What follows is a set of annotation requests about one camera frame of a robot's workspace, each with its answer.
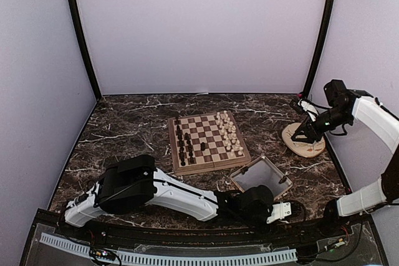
black marble table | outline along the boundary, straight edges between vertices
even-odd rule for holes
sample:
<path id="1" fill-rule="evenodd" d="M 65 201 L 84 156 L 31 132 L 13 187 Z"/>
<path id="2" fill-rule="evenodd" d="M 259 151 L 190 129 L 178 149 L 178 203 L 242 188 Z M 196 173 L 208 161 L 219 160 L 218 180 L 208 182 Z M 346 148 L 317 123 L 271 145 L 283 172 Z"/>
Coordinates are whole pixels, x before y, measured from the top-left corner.
<path id="1" fill-rule="evenodd" d="M 307 159 L 291 152 L 282 142 L 285 126 L 302 121 L 290 106 L 292 95 L 127 95 L 103 97 L 60 179 L 50 210 L 59 212 L 65 201 L 87 190 L 106 166 L 139 154 L 156 158 L 156 166 L 173 176 L 167 119 L 211 111 L 232 111 L 252 159 L 266 155 L 289 179 L 293 187 L 282 200 L 295 199 L 307 208 L 308 219 L 320 218 L 325 204 L 345 194 L 328 152 Z M 237 168 L 177 177 L 197 188 L 234 189 L 229 175 Z M 199 222 L 157 206 L 146 206 L 129 215 L 107 215 L 104 222 L 128 226 L 209 229 L 242 226 L 226 222 Z"/>

white wall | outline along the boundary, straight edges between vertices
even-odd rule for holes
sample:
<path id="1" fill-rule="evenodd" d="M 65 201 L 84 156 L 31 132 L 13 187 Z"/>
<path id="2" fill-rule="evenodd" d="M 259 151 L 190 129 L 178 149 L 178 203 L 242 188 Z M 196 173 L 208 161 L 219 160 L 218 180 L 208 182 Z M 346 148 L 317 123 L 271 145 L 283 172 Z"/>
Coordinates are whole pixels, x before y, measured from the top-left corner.
<path id="1" fill-rule="evenodd" d="M 333 78 L 347 88 L 378 97 L 399 115 L 398 0 L 335 0 L 329 33 L 312 89 L 316 103 L 326 103 L 323 86 Z M 392 155 L 366 126 L 347 127 L 346 137 L 330 136 L 353 190 L 377 180 Z M 399 265 L 399 209 L 373 215 L 390 265 Z"/>
<path id="2" fill-rule="evenodd" d="M 103 94 L 302 90 L 325 0 L 78 0 Z"/>
<path id="3" fill-rule="evenodd" d="M 0 264 L 19 265 L 95 98 L 67 0 L 0 0 Z"/>

wooden chessboard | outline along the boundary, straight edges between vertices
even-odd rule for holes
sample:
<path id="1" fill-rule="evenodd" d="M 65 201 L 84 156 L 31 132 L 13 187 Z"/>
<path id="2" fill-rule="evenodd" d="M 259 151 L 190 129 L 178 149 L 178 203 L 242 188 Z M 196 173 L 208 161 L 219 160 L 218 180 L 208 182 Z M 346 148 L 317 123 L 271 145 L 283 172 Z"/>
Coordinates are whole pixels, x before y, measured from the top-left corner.
<path id="1" fill-rule="evenodd" d="M 234 151 L 234 155 L 232 155 L 224 145 L 223 135 L 221 134 L 219 126 L 216 124 L 216 112 L 202 115 L 183 116 L 179 118 L 178 121 L 176 121 L 175 118 L 170 118 L 168 120 L 173 170 L 176 175 L 180 176 L 233 168 L 251 162 L 251 156 L 249 155 L 243 137 L 238 130 L 233 114 L 228 112 L 228 117 L 230 117 L 230 121 L 232 121 L 236 127 L 237 140 L 240 141 L 240 146 L 244 148 L 241 156 L 238 151 Z M 187 142 L 183 138 L 185 142 L 185 166 L 180 164 L 179 159 L 180 147 L 178 146 L 179 140 L 177 137 L 177 125 L 180 125 L 183 136 L 185 133 L 189 134 L 191 144 L 193 145 L 194 163 L 190 163 L 188 160 L 189 151 Z M 228 136 L 229 139 L 231 139 L 231 133 L 228 133 Z M 204 151 L 201 151 L 202 142 L 206 145 Z"/>

floor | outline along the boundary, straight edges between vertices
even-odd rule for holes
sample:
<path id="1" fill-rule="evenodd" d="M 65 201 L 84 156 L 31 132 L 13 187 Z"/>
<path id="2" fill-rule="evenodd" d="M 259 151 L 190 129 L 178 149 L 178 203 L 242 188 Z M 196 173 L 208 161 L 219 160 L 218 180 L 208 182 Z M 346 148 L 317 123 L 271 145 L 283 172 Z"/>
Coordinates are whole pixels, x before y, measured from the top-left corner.
<path id="1" fill-rule="evenodd" d="M 281 139 L 285 126 L 302 121 L 289 102 L 293 95 L 127 95 L 103 97 L 97 105 L 60 179 L 50 210 L 59 212 L 63 203 L 87 190 L 105 167 L 139 154 L 156 158 L 156 166 L 173 176 L 167 119 L 230 110 L 246 141 L 252 159 L 266 155 L 293 187 L 282 200 L 302 202 L 308 219 L 320 218 L 325 204 L 345 194 L 328 152 L 307 159 L 291 152 Z M 229 175 L 237 168 L 178 177 L 197 188 L 234 189 Z M 199 222 L 185 214 L 147 206 L 124 216 L 100 220 L 130 226 L 169 229 L 209 229 L 224 224 Z"/>

